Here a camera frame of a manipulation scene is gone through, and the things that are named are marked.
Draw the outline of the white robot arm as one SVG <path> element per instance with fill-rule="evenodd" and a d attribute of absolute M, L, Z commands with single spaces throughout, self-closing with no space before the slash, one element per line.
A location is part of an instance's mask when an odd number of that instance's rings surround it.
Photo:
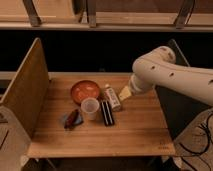
<path fill-rule="evenodd" d="M 132 70 L 128 84 L 119 94 L 121 101 L 158 85 L 213 107 L 213 69 L 177 65 L 176 55 L 168 46 L 140 56 Z"/>

